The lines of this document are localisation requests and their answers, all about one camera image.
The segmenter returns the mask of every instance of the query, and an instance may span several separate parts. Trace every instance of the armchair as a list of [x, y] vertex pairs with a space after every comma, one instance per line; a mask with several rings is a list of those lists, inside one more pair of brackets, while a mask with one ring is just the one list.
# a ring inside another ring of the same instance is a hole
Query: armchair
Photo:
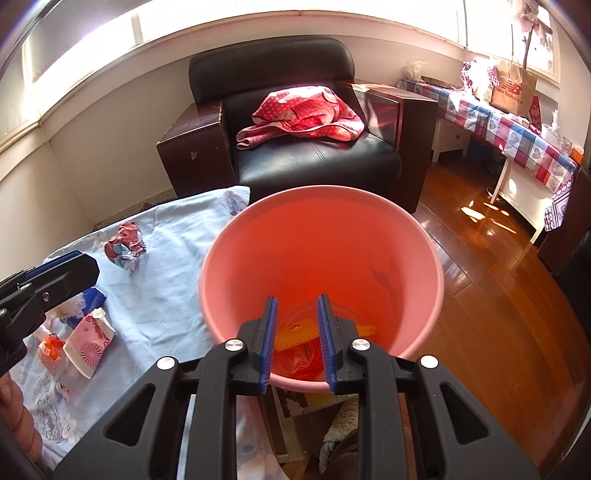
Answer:
[[[414, 212], [430, 162], [437, 102], [360, 85], [354, 77], [347, 48], [317, 35], [266, 38], [195, 55], [189, 67], [195, 104], [157, 144], [177, 195], [240, 184], [251, 188], [254, 202], [297, 186], [336, 184], [374, 192]], [[237, 150], [236, 133], [252, 125], [266, 95], [301, 85], [331, 88], [362, 118], [365, 131], [353, 142], [286, 135]]]

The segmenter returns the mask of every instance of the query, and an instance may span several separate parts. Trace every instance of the pink bucket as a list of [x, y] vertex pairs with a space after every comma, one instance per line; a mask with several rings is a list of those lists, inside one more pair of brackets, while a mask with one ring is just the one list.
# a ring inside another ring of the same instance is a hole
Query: pink bucket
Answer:
[[[363, 190], [300, 187], [266, 197], [236, 216], [203, 263], [205, 322], [221, 343], [278, 299], [277, 329], [315, 318], [321, 293], [335, 314], [374, 325], [391, 355], [413, 356], [443, 302], [443, 270], [427, 233], [406, 211]], [[323, 376], [302, 381], [271, 373], [277, 387], [328, 392]]]

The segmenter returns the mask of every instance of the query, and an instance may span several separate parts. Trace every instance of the hand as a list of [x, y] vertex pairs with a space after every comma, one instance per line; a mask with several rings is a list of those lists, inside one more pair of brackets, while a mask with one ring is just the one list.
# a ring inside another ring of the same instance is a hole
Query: hand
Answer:
[[41, 458], [43, 443], [35, 429], [33, 416], [24, 407], [22, 400], [22, 391], [10, 373], [0, 377], [0, 414], [29, 460], [36, 462]]

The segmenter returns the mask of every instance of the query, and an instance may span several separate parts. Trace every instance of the light blue tablecloth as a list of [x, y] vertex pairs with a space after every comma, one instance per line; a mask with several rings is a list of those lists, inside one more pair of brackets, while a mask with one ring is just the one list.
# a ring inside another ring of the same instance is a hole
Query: light blue tablecloth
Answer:
[[[212, 347], [199, 304], [200, 270], [213, 240], [248, 200], [247, 187], [232, 187], [131, 217], [139, 223], [148, 249], [136, 272], [115, 266], [104, 253], [104, 244], [116, 235], [118, 224], [90, 233], [49, 256], [52, 259], [78, 249], [96, 258], [100, 268], [97, 287], [107, 295], [105, 310], [117, 331], [92, 380], [75, 375], [75, 369], [68, 370], [64, 379], [70, 402], [56, 391], [55, 382], [37, 358], [38, 340], [27, 339], [29, 352], [12, 374], [23, 389], [51, 467], [158, 358], [172, 355], [183, 362], [202, 357]], [[52, 330], [62, 339], [71, 332], [60, 322], [54, 322]], [[256, 399], [238, 400], [239, 478], [285, 479], [269, 446]], [[179, 470], [183, 465], [181, 455]]]

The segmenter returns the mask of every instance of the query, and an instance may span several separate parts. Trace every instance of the window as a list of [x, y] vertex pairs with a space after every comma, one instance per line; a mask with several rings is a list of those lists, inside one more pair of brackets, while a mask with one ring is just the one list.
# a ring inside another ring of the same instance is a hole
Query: window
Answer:
[[[142, 43], [223, 18], [294, 9], [383, 18], [518, 63], [525, 52], [525, 34], [512, 23], [508, 0], [62, 0], [0, 82], [0, 144], [3, 136], [39, 120], [86, 77]], [[550, 25], [543, 8], [538, 17]], [[533, 35], [528, 67], [554, 74], [551, 39], [548, 49]]]

